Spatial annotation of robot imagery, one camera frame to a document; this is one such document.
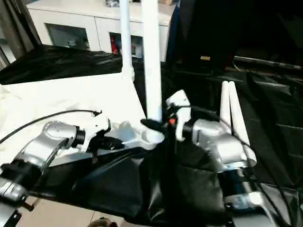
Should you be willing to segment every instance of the white cloth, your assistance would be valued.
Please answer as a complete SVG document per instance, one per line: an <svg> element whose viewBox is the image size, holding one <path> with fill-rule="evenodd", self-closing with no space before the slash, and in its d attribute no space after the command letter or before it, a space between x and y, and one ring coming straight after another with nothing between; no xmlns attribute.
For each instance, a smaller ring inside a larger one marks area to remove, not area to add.
<svg viewBox="0 0 303 227"><path fill-rule="evenodd" d="M102 110L112 123L141 130L145 118L134 84L121 73L0 85L0 139L42 116L71 109ZM67 113L31 125L0 144L0 165L9 163L51 120L84 127L89 113ZM64 156L74 152L62 152Z"/></svg>

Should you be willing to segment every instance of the tile floor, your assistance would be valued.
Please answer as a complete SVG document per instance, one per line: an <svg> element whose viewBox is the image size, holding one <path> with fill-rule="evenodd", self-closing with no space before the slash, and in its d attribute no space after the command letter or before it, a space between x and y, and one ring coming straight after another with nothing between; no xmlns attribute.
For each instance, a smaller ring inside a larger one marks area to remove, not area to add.
<svg viewBox="0 0 303 227"><path fill-rule="evenodd" d="M27 202L33 204L36 200L29 197ZM32 212L25 209L19 211L22 218L17 227L87 227L90 222L101 217L116 222L119 227L140 227L127 223L121 217L47 200L39 200Z"/></svg>

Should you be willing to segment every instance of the wire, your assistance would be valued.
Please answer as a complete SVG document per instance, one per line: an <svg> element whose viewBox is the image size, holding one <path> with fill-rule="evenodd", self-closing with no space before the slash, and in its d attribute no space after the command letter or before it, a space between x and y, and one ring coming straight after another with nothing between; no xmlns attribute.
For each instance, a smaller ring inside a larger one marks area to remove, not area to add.
<svg viewBox="0 0 303 227"><path fill-rule="evenodd" d="M233 65L239 72L243 72L243 70L240 70L240 69L236 66L236 64L235 64L234 61L232 61L232 65Z"/></svg>
<svg viewBox="0 0 303 227"><path fill-rule="evenodd" d="M15 129L14 131L12 131L10 134L6 135L5 137L3 137L2 139L0 139L0 144L3 143L4 141L6 141L8 138L10 138L11 136L15 135L17 132L19 132L20 130L26 128L27 126L29 125L32 125L32 124L35 124L39 121L42 121L44 119L47 119L47 118L50 118L50 117L54 117L54 116L57 116L57 115L61 115L61 114L67 114L67 113L73 113L73 112L88 112L88 113L92 113L94 114L95 116L97 116L98 114L100 114L100 112L97 112L97 111L92 111L92 110L66 110L66 111L61 111L61 112L58 112L58 113L54 113L54 114L51 114L51 115L48 115L48 116L44 116L44 117L41 117L41 118L38 118L36 120L33 120L29 123L26 123L24 125L22 125L21 127Z"/></svg>
<svg viewBox="0 0 303 227"><path fill-rule="evenodd" d="M194 105L181 105L181 106L177 106L177 108L183 108L183 107L187 107L187 108L191 108L195 111L198 111L198 112L202 112L202 113L205 113L205 114L208 114L211 118L219 121L219 122L223 122L225 125L227 125L227 127L229 127L233 133L233 136L239 140L243 145L247 146L248 148L250 148L252 151L254 151L256 153L256 150L253 149L251 147L251 145L249 145L248 143L244 142L242 139L239 138L238 134L234 131L234 128L231 127L224 119L222 119L221 117L217 116L217 115L214 115L212 114L209 110L206 110L204 108L201 108L199 106L194 106ZM247 151L246 149L243 149L244 152L245 152L245 155L246 157L248 157L248 154L247 154ZM271 172L271 170L268 168L268 166L265 164L265 161L261 158L261 157L258 157L258 160L260 161L260 163L262 164L262 166L264 166L265 170L269 173L270 177L273 179L274 183L277 185L277 188L282 196L282 199L283 199L283 202L285 203L286 205L286 208L287 208L287 212L288 212L288 215L289 215L289 219L290 219L290 225L287 224L284 219L283 219L283 216L281 214L281 212L279 211L279 209L277 208L277 206L274 204L274 202L271 200L270 196L265 192L264 188L262 187L260 181L257 179L256 177L256 183L258 185L258 187L260 188L260 190L262 191L262 193L264 193L265 197L267 198L267 200L269 201L270 205L273 206L275 212L277 213L278 217L280 217L280 220L283 222L284 225L286 226L294 226L294 222L293 222L293 216L292 216L292 212L291 212L291 209L290 209L290 206L287 202L287 199L286 199L286 196L285 196L285 193L283 192L283 189L281 187L281 185L277 182L275 176L273 175L273 173Z"/></svg>

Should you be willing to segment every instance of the black plastic sheet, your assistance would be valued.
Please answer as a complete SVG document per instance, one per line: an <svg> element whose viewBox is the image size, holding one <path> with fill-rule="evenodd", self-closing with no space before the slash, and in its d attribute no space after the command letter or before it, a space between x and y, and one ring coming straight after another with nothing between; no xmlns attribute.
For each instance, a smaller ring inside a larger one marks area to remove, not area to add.
<svg viewBox="0 0 303 227"><path fill-rule="evenodd" d="M138 97L145 110L143 65L134 59ZM1 84L119 72L121 58L43 46L0 72ZM284 188L297 227L303 226L303 86L290 79L244 72L199 73L162 68L163 100L184 89L191 104L219 113L221 82L235 81L256 156ZM193 119L205 118L192 113ZM286 206L260 162L265 190L288 219ZM125 150L49 168L32 195L124 217L146 225L203 225L225 219L222 190L205 153L166 139L155 150Z"/></svg>

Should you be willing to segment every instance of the white vertical bar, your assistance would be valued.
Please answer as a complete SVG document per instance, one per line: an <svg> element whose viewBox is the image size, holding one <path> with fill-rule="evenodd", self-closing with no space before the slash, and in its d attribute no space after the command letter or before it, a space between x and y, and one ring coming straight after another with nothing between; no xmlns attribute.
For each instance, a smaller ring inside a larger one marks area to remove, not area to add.
<svg viewBox="0 0 303 227"><path fill-rule="evenodd" d="M221 90L221 106L220 106L220 118L228 124L228 126L221 122L222 126L226 129L226 131L231 134L232 130L231 126L231 108L229 102L229 84L227 81L222 82L222 90Z"/></svg>
<svg viewBox="0 0 303 227"><path fill-rule="evenodd" d="M248 145L250 144L250 141L248 139L240 103L239 103L239 98L236 90L235 83L233 81L229 82L229 98L230 98L230 103L231 103L231 112L232 112L232 124L234 131L237 133L239 138L247 143ZM256 160L256 155L255 153L245 146L246 153L248 155L247 158L251 160L250 164L254 166L257 163Z"/></svg>
<svg viewBox="0 0 303 227"><path fill-rule="evenodd" d="M142 0L147 117L162 121L158 0Z"/></svg>
<svg viewBox="0 0 303 227"><path fill-rule="evenodd" d="M132 44L130 34L129 0L120 0L121 12L121 43L122 43L122 74L128 75L134 81L134 68L132 64Z"/></svg>

